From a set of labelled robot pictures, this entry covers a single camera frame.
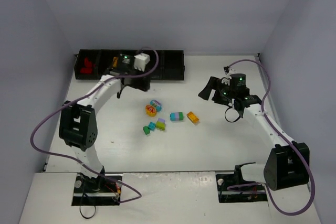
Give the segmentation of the small orange lego brick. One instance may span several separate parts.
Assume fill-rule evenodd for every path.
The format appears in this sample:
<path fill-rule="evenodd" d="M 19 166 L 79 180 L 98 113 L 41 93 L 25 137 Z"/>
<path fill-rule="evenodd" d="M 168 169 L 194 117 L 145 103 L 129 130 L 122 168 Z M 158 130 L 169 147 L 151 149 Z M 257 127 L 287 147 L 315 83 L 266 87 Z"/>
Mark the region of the small orange lego brick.
<path fill-rule="evenodd" d="M 118 65 L 118 57 L 114 57 L 112 62 L 112 68 L 116 68 L 117 65 Z"/>

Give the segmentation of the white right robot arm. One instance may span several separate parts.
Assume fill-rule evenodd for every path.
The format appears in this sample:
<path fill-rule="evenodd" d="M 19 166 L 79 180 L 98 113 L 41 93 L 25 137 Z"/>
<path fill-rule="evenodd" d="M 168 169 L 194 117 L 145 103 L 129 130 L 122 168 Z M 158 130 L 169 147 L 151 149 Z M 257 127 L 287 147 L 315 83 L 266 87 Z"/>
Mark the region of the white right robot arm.
<path fill-rule="evenodd" d="M 268 116 L 259 96 L 250 94 L 245 74 L 231 73 L 222 79 L 210 77 L 198 96 L 234 109 L 270 149 L 265 164 L 236 166 L 239 182 L 264 183 L 273 191 L 308 183 L 308 146 L 294 141 Z"/>

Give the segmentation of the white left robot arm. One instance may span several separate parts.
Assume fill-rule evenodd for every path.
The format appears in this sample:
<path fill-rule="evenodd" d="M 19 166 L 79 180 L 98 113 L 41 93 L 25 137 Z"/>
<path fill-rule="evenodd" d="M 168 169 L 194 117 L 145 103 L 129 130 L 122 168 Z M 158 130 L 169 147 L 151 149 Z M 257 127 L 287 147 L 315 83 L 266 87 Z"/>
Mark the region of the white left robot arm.
<path fill-rule="evenodd" d="M 98 112 L 114 95 L 120 98 L 125 87 L 148 91 L 149 63 L 150 56 L 143 52 L 135 56 L 121 54 L 84 99 L 72 105 L 65 102 L 68 106 L 61 112 L 59 137 L 75 153 L 85 177 L 97 179 L 105 173 L 94 145 L 98 138 Z"/>

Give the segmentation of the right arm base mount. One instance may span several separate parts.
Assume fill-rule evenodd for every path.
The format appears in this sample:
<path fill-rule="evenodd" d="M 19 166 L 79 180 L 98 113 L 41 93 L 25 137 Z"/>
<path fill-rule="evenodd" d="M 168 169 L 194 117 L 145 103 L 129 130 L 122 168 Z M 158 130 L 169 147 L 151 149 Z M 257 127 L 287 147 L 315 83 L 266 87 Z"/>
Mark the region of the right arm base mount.
<path fill-rule="evenodd" d="M 267 202 L 267 194 L 262 184 L 245 181 L 237 172 L 216 173 L 218 201 L 228 203 Z"/>

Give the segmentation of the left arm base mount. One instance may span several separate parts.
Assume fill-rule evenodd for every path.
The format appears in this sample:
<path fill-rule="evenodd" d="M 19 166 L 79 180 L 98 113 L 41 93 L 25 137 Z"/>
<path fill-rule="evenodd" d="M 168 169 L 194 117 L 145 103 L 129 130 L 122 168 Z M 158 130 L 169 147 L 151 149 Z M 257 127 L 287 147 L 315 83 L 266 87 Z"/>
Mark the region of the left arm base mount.
<path fill-rule="evenodd" d="M 108 175 L 118 182 L 105 178 L 88 178 L 81 173 L 76 174 L 72 194 L 72 206 L 119 206 L 121 198 L 121 176 Z"/>

